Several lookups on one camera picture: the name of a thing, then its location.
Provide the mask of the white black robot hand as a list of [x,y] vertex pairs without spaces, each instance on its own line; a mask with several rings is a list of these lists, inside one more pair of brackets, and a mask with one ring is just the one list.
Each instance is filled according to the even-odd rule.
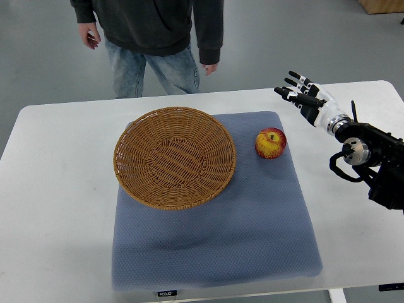
[[294,71],[285,78],[288,86],[274,88],[275,93],[293,104],[315,128],[323,128],[334,136],[336,130],[349,121],[348,114],[338,108],[336,99],[320,84]]

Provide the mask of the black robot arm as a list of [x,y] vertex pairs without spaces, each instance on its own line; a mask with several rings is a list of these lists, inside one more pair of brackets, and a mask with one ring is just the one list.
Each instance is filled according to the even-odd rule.
[[342,150],[330,158],[330,169],[349,182],[365,182],[370,200],[389,210],[403,210],[403,140],[345,117],[333,127]]

